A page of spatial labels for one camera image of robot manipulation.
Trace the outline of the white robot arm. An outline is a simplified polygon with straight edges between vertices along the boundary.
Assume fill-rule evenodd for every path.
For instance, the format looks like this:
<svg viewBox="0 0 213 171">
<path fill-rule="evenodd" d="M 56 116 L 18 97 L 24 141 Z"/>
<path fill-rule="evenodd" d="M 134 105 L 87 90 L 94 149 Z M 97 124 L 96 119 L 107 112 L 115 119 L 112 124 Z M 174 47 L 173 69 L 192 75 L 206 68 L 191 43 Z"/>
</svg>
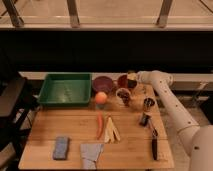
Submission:
<svg viewBox="0 0 213 171">
<path fill-rule="evenodd" d="M 139 71 L 128 73 L 127 80 L 150 84 L 157 92 L 190 158 L 189 171 L 213 171 L 213 125 L 200 126 L 173 94 L 173 76 L 158 70 Z"/>
</svg>

